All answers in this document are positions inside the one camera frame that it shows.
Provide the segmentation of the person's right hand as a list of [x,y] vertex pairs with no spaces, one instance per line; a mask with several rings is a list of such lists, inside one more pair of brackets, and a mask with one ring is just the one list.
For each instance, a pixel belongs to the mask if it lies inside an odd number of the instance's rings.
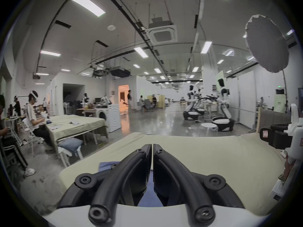
[[285,161],[285,169],[283,172],[283,182],[286,181],[286,179],[288,178],[290,171],[292,170],[292,168],[294,167],[296,160],[293,159],[292,157],[288,156],[288,153],[286,153],[286,161]]

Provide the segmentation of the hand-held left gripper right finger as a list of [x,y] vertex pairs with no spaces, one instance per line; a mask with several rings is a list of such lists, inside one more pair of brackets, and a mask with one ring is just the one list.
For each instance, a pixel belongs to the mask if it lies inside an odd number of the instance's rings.
[[185,204],[189,224],[212,224],[214,205],[245,209],[225,178],[191,172],[160,145],[153,144],[154,191],[163,206]]

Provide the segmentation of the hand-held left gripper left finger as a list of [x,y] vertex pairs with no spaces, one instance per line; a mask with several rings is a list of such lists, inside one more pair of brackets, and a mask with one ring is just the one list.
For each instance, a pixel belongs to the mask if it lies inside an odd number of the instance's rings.
[[57,209],[89,205],[92,224],[114,224],[118,204],[137,206],[149,180],[152,145],[146,144],[122,161],[94,174],[82,173],[67,189]]

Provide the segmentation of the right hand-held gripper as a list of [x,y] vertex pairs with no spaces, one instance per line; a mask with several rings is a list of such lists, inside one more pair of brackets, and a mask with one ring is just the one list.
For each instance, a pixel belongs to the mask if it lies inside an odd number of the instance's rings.
[[272,124],[271,127],[263,127],[259,132],[260,139],[267,142],[275,149],[284,150],[289,157],[296,160],[294,167],[285,182],[278,179],[270,196],[279,201],[293,183],[303,161],[303,126],[302,118],[299,118],[297,105],[291,104],[291,124]]

